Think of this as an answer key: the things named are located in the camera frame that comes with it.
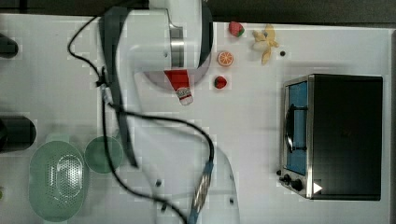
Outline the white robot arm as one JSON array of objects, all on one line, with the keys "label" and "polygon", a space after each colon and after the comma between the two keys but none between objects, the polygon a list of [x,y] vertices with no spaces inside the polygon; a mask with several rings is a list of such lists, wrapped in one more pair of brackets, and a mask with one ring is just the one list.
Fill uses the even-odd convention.
[{"label": "white robot arm", "polygon": [[186,120],[147,115],[138,74],[169,79],[206,65],[213,19],[205,0],[136,0],[100,18],[106,105],[129,163],[150,185],[156,224],[240,224],[233,170],[209,134]]}]

